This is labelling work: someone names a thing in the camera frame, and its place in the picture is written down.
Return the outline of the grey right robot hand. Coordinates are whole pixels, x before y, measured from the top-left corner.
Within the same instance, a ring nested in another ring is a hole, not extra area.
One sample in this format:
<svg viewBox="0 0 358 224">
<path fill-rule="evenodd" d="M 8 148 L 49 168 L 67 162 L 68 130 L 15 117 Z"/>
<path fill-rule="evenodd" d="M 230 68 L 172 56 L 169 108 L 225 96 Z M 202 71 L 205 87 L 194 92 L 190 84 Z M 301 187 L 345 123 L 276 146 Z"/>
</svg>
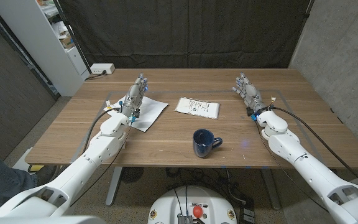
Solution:
<svg viewBox="0 0 358 224">
<path fill-rule="evenodd" d="M 240 77 L 236 78 L 236 87 L 233 87 L 232 90 L 244 100 L 248 116 L 258 116 L 267 110 L 267 105 L 262 101 L 260 92 L 243 72 L 240 73 Z"/>
</svg>

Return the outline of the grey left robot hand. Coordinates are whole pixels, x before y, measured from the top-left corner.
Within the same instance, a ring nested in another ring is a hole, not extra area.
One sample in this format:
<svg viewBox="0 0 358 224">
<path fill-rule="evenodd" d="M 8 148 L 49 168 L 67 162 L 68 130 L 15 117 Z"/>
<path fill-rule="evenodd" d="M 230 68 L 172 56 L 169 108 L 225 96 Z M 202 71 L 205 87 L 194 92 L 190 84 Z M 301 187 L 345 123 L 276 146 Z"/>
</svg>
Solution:
<svg viewBox="0 0 358 224">
<path fill-rule="evenodd" d="M 140 73 L 136 78 L 134 84 L 130 87 L 127 95 L 124 98 L 124 102 L 121 106 L 120 113 L 126 115 L 128 118 L 139 118 L 140 106 L 142 104 L 145 92 L 148 90 L 148 80 L 144 77 L 143 73 Z"/>
</svg>

